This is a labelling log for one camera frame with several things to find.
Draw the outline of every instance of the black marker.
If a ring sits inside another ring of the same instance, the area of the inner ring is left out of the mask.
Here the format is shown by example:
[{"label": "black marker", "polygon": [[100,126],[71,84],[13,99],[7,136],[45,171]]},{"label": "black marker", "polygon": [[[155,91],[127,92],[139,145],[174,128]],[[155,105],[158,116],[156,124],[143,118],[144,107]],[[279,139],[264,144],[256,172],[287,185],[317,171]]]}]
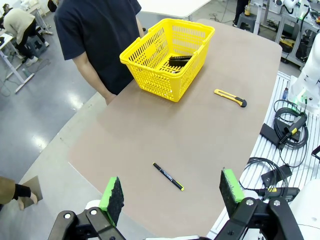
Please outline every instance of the black marker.
[{"label": "black marker", "polygon": [[176,185],[181,191],[185,190],[185,187],[182,186],[178,181],[174,180],[172,176],[170,176],[168,173],[166,173],[161,167],[159,167],[158,164],[155,162],[153,163],[153,166],[155,166],[156,169],[160,171],[163,175],[166,176],[167,179],[169,179],[174,185]]}]

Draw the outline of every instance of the black t-shirt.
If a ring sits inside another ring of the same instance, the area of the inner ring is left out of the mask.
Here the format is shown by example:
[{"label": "black t-shirt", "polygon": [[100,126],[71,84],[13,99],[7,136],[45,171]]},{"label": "black t-shirt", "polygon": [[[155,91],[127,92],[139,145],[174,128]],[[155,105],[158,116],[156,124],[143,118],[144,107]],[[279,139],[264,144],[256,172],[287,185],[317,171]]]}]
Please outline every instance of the black t-shirt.
[{"label": "black t-shirt", "polygon": [[54,22],[65,60],[84,52],[103,84],[119,94],[133,79],[119,55],[139,37],[137,0],[63,0]]}]

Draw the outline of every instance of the hand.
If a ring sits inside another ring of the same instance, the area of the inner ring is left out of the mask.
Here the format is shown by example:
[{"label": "hand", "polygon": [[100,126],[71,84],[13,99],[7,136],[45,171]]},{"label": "hand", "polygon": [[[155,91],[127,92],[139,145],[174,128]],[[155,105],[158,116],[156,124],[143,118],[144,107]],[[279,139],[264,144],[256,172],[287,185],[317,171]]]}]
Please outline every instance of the hand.
[{"label": "hand", "polygon": [[108,97],[105,98],[105,103],[109,105],[116,98],[116,96],[117,95],[110,93]]}]

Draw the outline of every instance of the metal slatted surface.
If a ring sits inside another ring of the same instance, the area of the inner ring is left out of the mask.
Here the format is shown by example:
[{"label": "metal slatted surface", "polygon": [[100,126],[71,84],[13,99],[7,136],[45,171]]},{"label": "metal slatted surface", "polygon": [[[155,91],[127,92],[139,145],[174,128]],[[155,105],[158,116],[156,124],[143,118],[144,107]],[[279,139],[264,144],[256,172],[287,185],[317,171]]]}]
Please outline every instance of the metal slatted surface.
[{"label": "metal slatted surface", "polygon": [[[275,86],[273,89],[273,93],[270,100],[270,105],[267,110],[264,123],[268,124],[270,127],[273,126],[275,111],[274,111],[274,103],[282,98],[284,89],[286,88],[288,82],[290,81],[291,77],[282,73],[278,72],[277,79],[275,82]],[[276,110],[281,107],[287,107],[287,103],[279,102],[278,106],[276,104]],[[312,179],[320,178],[320,171],[319,171],[319,161],[311,156],[311,152],[320,145],[320,119],[319,117],[314,116],[312,113],[307,113],[307,127],[309,131],[309,139],[307,141],[307,145],[298,149],[298,150],[291,150],[284,148],[281,156],[283,160],[291,166],[296,166],[301,162],[302,157],[306,152],[306,157],[304,162],[296,168],[291,168],[292,176],[288,177],[289,187],[298,187],[300,190],[304,187]],[[279,156],[279,151],[277,150],[276,146],[271,144],[270,141],[267,141],[266,138],[262,137],[261,135],[258,136],[253,151],[251,153],[251,157],[261,157],[267,158],[272,160],[276,163],[279,167],[284,165],[282,160]],[[262,189],[263,182],[261,180],[261,175],[269,172],[269,166],[265,164],[253,164],[248,167],[242,173],[240,177],[240,181],[245,188],[250,189]],[[229,216],[227,214],[226,208],[223,209],[222,213],[218,217],[217,221],[213,225],[211,231],[208,233],[207,237],[210,239],[214,239],[222,227],[225,225]]]}]

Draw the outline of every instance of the brown tabletop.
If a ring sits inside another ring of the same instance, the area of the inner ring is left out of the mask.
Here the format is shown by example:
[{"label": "brown tabletop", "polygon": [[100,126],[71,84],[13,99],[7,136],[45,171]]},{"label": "brown tabletop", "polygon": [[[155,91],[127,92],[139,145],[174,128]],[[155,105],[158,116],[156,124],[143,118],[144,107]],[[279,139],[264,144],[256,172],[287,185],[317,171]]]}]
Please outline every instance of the brown tabletop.
[{"label": "brown tabletop", "polygon": [[[273,41],[210,20],[206,62],[178,103],[131,82],[72,147],[70,163],[103,193],[119,176],[123,211],[162,237],[205,236],[221,213],[221,169],[240,177],[263,124],[281,57]],[[247,107],[214,94],[244,98]],[[184,185],[180,191],[152,165]]]}]

